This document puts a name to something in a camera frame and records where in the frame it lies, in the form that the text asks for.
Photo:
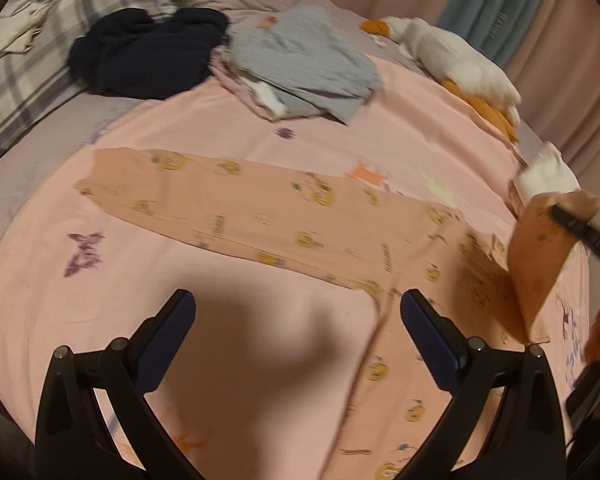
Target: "pink blanket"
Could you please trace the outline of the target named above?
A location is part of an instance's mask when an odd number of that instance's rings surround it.
[[[196,296],[200,317],[149,398],[166,429],[210,478],[319,475],[374,329],[368,296],[144,231],[104,214],[73,184],[89,173],[95,148],[243,158],[348,174],[456,206],[474,228],[508,240],[515,219],[507,185],[518,163],[507,141],[437,84],[375,61],[385,90],[351,126],[325,118],[271,124],[210,80],[131,111],[40,187],[0,244],[0,398],[31,438],[53,349],[103,348],[130,335],[182,287]],[[587,294],[578,245],[542,311],[562,399],[580,368]],[[317,329],[324,325],[326,331]],[[418,409],[417,432],[386,443],[395,446],[396,463],[378,464],[387,466],[384,473],[395,474],[444,409],[448,397],[432,381],[427,388],[425,399],[405,392],[426,410]]]

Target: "plaid pillow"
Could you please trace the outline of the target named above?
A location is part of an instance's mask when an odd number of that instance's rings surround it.
[[[145,9],[156,20],[172,15],[176,0],[50,0],[45,25],[27,54],[0,58],[0,157],[28,128],[85,89],[69,74],[76,38],[99,18],[125,9]]]

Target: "purple flower print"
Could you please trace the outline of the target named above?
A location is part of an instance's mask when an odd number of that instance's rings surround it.
[[[276,135],[291,140],[296,136],[296,133],[291,128],[277,128]]]
[[[102,262],[98,251],[95,249],[96,244],[104,238],[102,233],[93,233],[88,236],[69,234],[67,236],[78,242],[78,251],[71,257],[64,270],[66,278],[77,274],[82,269],[91,269],[91,267],[95,267]]]

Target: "metal rivet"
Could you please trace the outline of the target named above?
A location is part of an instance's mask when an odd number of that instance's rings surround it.
[[[128,340],[125,337],[117,337],[111,342],[110,346],[112,350],[122,350],[126,348],[127,343]]]
[[[69,353],[69,349],[66,346],[59,346],[54,350],[54,357],[56,359],[62,359],[65,355]]]
[[[539,347],[539,345],[531,345],[529,347],[529,351],[534,357],[542,357],[544,355],[544,351]]]
[[[474,350],[477,350],[479,352],[480,350],[483,350],[485,346],[487,346],[487,343],[484,342],[484,339],[480,337],[469,338],[470,348],[473,348]]]

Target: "navy clothing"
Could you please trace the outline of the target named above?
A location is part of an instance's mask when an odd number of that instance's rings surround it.
[[[95,92],[166,99],[210,75],[209,55],[228,23],[213,9],[179,9],[162,23],[144,9],[118,10],[75,40],[69,68]]]

